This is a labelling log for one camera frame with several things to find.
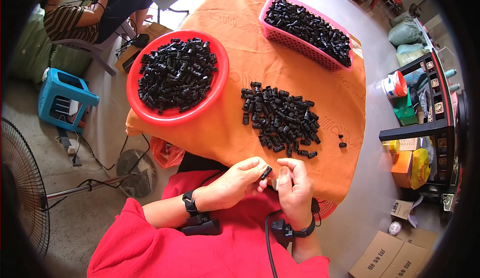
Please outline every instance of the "white plastic chair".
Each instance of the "white plastic chair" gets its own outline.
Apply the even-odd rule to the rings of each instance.
[[[123,37],[128,36],[130,39],[133,39],[136,36],[134,29],[130,27],[127,21],[123,22],[115,32],[116,33],[113,33],[102,43],[90,43],[80,39],[63,39],[52,41],[52,43],[61,44],[79,51],[88,52],[90,56],[97,61],[106,72],[108,72],[111,76],[115,76],[117,72],[102,59],[101,53],[113,45],[119,35],[122,35]]]

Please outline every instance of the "orange tablecloth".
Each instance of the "orange tablecloth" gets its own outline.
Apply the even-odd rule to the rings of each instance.
[[[305,162],[314,180],[314,196],[339,204],[345,198],[363,142],[365,129],[365,70],[363,58],[354,53],[351,73],[332,73],[314,61],[262,35],[258,15],[266,0],[206,0],[183,24],[216,37],[224,45],[230,60],[230,75],[223,95],[200,117],[176,126],[156,126],[140,119],[133,110],[127,117],[127,133],[146,132],[162,138],[192,154],[217,160],[226,166],[252,156],[261,156],[279,170],[275,154],[258,141],[259,130],[243,125],[241,88],[251,81],[261,82],[302,95],[315,102],[312,111],[319,117],[321,144],[300,146],[313,159],[297,156]],[[339,148],[343,134],[347,148]]]

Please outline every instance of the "person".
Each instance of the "person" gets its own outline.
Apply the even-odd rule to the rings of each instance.
[[[259,179],[268,166],[260,157],[228,169],[186,153],[160,201],[142,207],[127,199],[94,251],[87,277],[271,277],[267,215],[281,208],[294,231],[312,223],[313,182],[303,161],[277,162],[282,166],[278,193],[267,187],[267,180],[276,177],[273,171]],[[190,217],[183,193],[191,190],[197,210],[218,219],[221,234],[186,236],[179,231]],[[330,259],[322,256],[316,233],[294,239],[291,255],[270,233],[278,277],[328,277]]]
[[[130,25],[137,34],[147,28],[143,22],[151,0],[98,0],[96,4],[79,7],[63,0],[41,0],[45,9],[43,24],[51,41],[80,39],[102,43],[130,17]]]

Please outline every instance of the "wrist strap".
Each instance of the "wrist strap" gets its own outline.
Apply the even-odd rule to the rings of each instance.
[[[308,228],[303,229],[302,231],[293,231],[295,237],[306,238],[315,230],[315,218],[311,217],[311,223]]]
[[[192,199],[192,194],[194,191],[187,191],[183,194],[182,200],[185,202],[185,209],[190,214],[190,216],[199,215],[197,206],[195,206],[195,200]]]

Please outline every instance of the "white bucket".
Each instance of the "white bucket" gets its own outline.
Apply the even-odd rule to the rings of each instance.
[[[383,79],[380,83],[382,90],[385,92],[389,99],[394,99],[397,96],[395,93],[395,83],[397,82],[397,75],[388,75],[385,79]]]

